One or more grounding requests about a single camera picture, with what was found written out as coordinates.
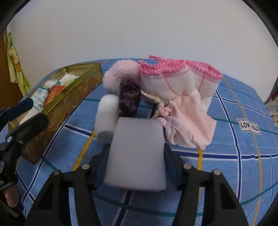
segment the wooden door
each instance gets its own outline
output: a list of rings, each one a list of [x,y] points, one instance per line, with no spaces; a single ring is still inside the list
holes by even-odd
[[[0,38],[0,109],[17,104],[22,93],[17,84],[11,83],[7,60],[7,32]]]

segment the label with text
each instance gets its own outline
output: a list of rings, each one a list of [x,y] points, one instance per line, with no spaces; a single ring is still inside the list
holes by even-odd
[[[247,119],[237,119],[239,127],[242,132],[252,132],[261,135],[259,126],[257,123],[250,122]]]

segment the blue plaid bedsheet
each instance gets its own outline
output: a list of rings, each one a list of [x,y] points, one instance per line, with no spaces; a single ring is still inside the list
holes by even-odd
[[[103,73],[118,59],[100,60]],[[147,59],[145,62],[156,63]],[[102,145],[94,135],[95,116],[99,100],[108,92],[99,85],[68,117],[49,142],[39,161],[32,165],[20,158],[16,173],[19,177],[24,216],[27,216],[40,189],[54,169],[68,172],[76,162],[87,163],[100,153]],[[154,107],[141,102],[136,117],[148,118]],[[208,114],[217,120],[212,143],[205,150],[171,145],[184,162],[211,172],[220,169],[236,194],[250,225],[256,225],[272,203],[278,190],[278,133],[269,112],[256,91],[227,75],[213,95]],[[237,118],[259,125],[261,135],[242,132]],[[8,133],[0,133],[0,140]],[[89,144],[87,151],[82,151]],[[180,191],[167,178],[166,190],[139,192],[109,188],[102,185],[93,197],[103,226],[167,226],[177,210]],[[78,225],[73,190],[70,189],[72,225]],[[201,225],[204,189],[201,189],[195,225]]]

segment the white foam block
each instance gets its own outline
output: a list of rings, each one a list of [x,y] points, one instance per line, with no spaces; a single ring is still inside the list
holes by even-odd
[[[119,118],[119,97],[111,94],[103,96],[98,104],[94,125],[98,142],[110,144]]]
[[[160,191],[166,187],[162,124],[120,117],[111,143],[104,183],[110,187]]]

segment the dark purple hair scrunchie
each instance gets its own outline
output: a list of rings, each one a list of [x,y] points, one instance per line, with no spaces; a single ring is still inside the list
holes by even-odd
[[[141,100],[141,86],[132,78],[124,79],[120,84],[119,116],[134,117]]]

